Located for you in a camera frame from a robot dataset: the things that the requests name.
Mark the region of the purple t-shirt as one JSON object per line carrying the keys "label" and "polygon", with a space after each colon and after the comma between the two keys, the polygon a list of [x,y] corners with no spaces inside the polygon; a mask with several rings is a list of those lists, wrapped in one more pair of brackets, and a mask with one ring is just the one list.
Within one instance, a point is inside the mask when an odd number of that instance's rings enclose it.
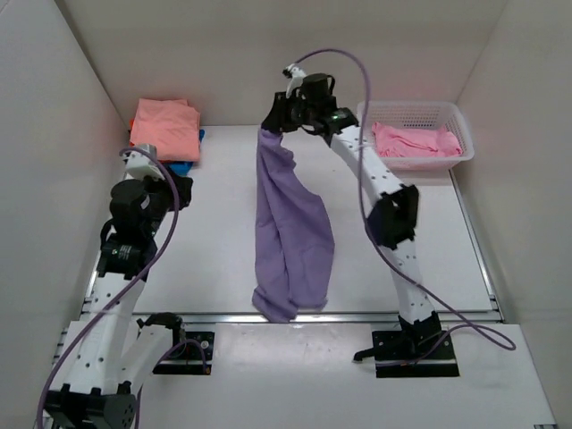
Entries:
{"label": "purple t-shirt", "polygon": [[269,322],[327,303],[335,242],[324,202],[295,173],[282,135],[257,134],[257,210],[252,304]]}

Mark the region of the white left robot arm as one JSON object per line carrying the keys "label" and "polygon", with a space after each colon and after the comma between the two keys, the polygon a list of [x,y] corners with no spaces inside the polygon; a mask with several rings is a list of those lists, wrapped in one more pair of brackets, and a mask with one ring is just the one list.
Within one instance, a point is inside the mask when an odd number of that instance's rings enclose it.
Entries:
{"label": "white left robot arm", "polygon": [[191,201],[193,180],[169,172],[115,184],[110,218],[100,232],[96,284],[87,318],[74,326],[40,394],[37,426],[137,428],[144,381],[186,348],[173,313],[135,320],[133,310],[151,267],[165,252],[155,235],[168,213]]}

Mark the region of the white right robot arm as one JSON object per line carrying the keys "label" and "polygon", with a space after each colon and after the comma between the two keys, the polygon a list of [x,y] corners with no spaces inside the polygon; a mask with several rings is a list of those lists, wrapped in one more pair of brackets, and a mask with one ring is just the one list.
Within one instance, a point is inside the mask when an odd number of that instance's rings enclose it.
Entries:
{"label": "white right robot arm", "polygon": [[382,345],[357,352],[355,361],[385,356],[395,366],[413,366],[438,347],[442,325],[426,291],[416,259],[419,191],[385,165],[364,139],[364,128],[333,94],[335,79],[326,73],[306,74],[298,66],[285,69],[289,83],[274,96],[263,122],[266,130],[305,133],[324,140],[358,180],[358,200],[366,235],[391,269],[399,302],[400,331]]}

